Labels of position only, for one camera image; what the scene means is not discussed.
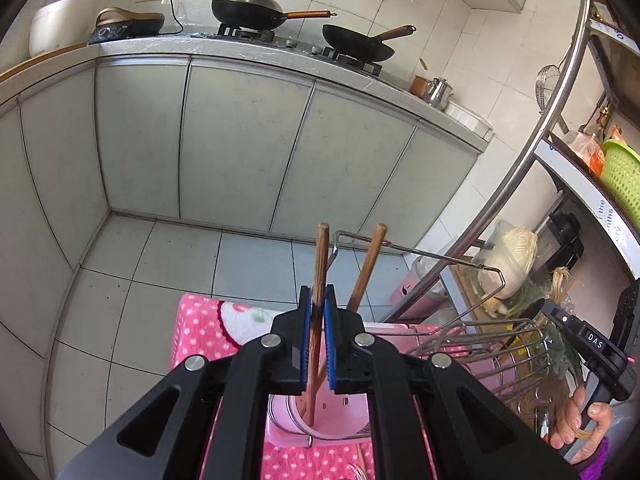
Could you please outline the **purple sleeve forearm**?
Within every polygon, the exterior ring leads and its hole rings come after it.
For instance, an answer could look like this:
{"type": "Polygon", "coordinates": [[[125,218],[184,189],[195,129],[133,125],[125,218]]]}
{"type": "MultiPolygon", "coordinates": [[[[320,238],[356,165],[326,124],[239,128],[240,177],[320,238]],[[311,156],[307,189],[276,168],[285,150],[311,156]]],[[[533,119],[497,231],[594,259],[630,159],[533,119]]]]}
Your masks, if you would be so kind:
{"type": "Polygon", "coordinates": [[[594,453],[574,465],[582,480],[599,480],[606,458],[608,457],[608,437],[604,437],[594,453]]]}

